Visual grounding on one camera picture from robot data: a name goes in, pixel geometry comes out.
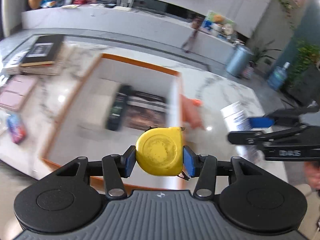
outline book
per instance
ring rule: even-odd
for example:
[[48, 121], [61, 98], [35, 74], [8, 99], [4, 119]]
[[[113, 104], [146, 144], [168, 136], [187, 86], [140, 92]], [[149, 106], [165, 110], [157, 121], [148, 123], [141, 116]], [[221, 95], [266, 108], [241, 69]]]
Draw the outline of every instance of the book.
[[74, 45], [63, 43], [54, 64], [22, 67], [20, 72], [23, 74], [60, 75], [74, 49]]
[[167, 104], [164, 97], [135, 91], [129, 96], [124, 125], [138, 130], [166, 127]]
[[20, 74], [19, 64], [27, 53], [28, 50], [19, 52], [9, 60], [9, 62], [4, 67], [8, 75]]
[[108, 120], [106, 122], [106, 129], [117, 131], [125, 117], [125, 110], [129, 95], [132, 92], [132, 87], [129, 85], [122, 85], [115, 95]]
[[40, 36], [23, 58], [20, 66], [48, 65], [55, 62], [64, 39], [63, 34]]

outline pink box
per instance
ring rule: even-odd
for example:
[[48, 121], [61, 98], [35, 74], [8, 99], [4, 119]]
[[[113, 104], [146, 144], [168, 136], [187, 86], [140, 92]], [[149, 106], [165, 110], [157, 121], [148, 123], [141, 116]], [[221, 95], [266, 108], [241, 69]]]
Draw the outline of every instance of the pink box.
[[36, 85], [34, 77], [15, 75], [0, 94], [0, 106], [12, 111], [19, 111], [27, 101]]

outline person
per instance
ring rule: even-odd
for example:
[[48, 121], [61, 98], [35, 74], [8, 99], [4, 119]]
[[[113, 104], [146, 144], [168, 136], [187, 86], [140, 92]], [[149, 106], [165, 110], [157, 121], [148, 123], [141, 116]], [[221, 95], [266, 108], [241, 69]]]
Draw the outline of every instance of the person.
[[320, 163], [319, 162], [305, 162], [304, 172], [308, 184], [317, 190], [320, 190]]
[[195, 44], [196, 41], [196, 37], [198, 35], [198, 31], [199, 28], [201, 26], [202, 23], [202, 18], [201, 17], [196, 17], [193, 21], [192, 21], [192, 25], [191, 28], [194, 29], [194, 31], [191, 33], [191, 35], [189, 36], [189, 38], [183, 43], [183, 45], [181, 46], [181, 48], [185, 48], [186, 46], [189, 45], [189, 48], [185, 50], [185, 53], [189, 53], [190, 50], [192, 50], [193, 45]]

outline green plant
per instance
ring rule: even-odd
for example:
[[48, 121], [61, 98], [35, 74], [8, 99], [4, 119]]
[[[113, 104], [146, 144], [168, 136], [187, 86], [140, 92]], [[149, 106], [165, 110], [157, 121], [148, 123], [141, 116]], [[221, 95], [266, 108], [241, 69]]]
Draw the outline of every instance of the green plant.
[[285, 11], [286, 13], [286, 18], [289, 19], [289, 24], [290, 24], [290, 29], [294, 30], [295, 27], [294, 27], [294, 22], [291, 20], [292, 19], [292, 10], [295, 9], [295, 7], [293, 7], [289, 0], [278, 0], [278, 2], [282, 5], [282, 8], [283, 10]]
[[294, 60], [294, 64], [288, 69], [287, 84], [289, 87], [298, 83], [301, 74], [306, 71], [310, 65], [315, 65], [320, 59], [320, 46], [310, 44], [302, 39], [297, 39], [296, 46], [298, 48], [298, 54]]
[[275, 40], [272, 40], [272, 41], [269, 41], [266, 44], [263, 44], [263, 42], [260, 42], [259, 44], [255, 45], [254, 49], [252, 50], [253, 56], [252, 56], [251, 61], [255, 65], [257, 65], [258, 62], [263, 58], [271, 58], [273, 60], [276, 60], [274, 57], [271, 57], [271, 56], [266, 54], [268, 51], [271, 51], [271, 50], [281, 51], [281, 49], [268, 49], [268, 46], [271, 45], [274, 42], [275, 42]]

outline potted plant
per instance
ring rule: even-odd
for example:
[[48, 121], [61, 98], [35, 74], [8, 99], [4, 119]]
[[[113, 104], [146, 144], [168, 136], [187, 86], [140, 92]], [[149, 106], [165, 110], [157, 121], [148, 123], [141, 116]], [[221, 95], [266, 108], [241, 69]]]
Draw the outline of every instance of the potted plant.
[[267, 55], [269, 51], [272, 50], [277, 50], [281, 51], [281, 49], [269, 49], [268, 46], [274, 43], [275, 40], [269, 41], [266, 44], [263, 44], [263, 41], [258, 42], [256, 45], [253, 46], [252, 50], [252, 58], [251, 61], [249, 62], [248, 66], [242, 73], [242, 76], [244, 78], [250, 79], [253, 73], [253, 70], [257, 67], [258, 63], [263, 59], [263, 58], [271, 58], [273, 60], [276, 60], [274, 57], [271, 57]]
[[290, 4], [289, 0], [278, 0], [278, 2], [282, 6], [282, 10], [286, 14], [285, 17], [288, 19], [288, 22], [290, 24], [289, 28], [294, 30], [295, 27], [294, 27], [294, 22], [292, 21], [292, 10], [296, 8]]
[[320, 60], [320, 46], [310, 44], [303, 39], [296, 41], [298, 53], [292, 66], [288, 69], [286, 87], [292, 88], [300, 83], [301, 74]]

